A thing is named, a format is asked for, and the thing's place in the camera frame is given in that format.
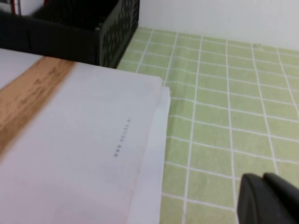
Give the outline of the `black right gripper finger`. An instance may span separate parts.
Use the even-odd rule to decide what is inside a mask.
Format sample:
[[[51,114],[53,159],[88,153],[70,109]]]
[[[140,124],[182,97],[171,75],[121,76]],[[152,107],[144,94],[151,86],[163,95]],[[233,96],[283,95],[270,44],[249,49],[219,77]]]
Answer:
[[[297,224],[299,189],[274,173],[243,174],[237,215],[241,224]]]

